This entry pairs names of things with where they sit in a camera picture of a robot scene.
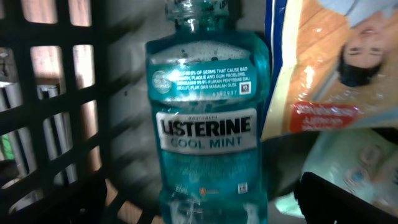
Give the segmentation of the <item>blue Listerine mouthwash bottle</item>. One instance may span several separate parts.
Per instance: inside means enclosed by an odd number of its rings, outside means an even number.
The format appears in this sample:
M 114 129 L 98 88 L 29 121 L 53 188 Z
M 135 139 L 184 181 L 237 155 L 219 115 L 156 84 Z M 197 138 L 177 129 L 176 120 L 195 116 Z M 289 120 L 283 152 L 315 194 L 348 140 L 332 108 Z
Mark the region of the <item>blue Listerine mouthwash bottle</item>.
M 166 1 L 175 33 L 146 44 L 165 223 L 266 223 L 261 131 L 269 50 L 231 1 Z

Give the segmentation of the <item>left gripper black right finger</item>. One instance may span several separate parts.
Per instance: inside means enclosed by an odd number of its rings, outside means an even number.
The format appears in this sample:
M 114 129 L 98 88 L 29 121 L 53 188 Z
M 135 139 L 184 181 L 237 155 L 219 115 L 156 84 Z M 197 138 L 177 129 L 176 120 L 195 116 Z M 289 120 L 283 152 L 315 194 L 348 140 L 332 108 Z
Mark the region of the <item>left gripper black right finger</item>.
M 294 190 L 308 224 L 397 224 L 397 217 L 306 172 Z

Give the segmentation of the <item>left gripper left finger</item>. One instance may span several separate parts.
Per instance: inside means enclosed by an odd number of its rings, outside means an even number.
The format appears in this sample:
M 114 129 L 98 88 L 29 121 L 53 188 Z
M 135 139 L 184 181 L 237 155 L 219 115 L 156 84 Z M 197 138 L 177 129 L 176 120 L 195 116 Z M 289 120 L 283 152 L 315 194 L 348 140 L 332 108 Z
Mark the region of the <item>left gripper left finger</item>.
M 105 180 L 94 175 L 61 187 L 14 213 L 2 215 L 1 224 L 101 223 L 106 196 Z

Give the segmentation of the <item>wet wipes packet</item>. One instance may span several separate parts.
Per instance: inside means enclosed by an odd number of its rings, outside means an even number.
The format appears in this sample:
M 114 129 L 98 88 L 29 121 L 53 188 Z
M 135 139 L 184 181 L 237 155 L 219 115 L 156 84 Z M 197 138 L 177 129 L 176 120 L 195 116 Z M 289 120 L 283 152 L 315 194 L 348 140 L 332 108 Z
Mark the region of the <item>wet wipes packet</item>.
M 262 140 L 397 126 L 397 0 L 267 1 L 272 98 Z

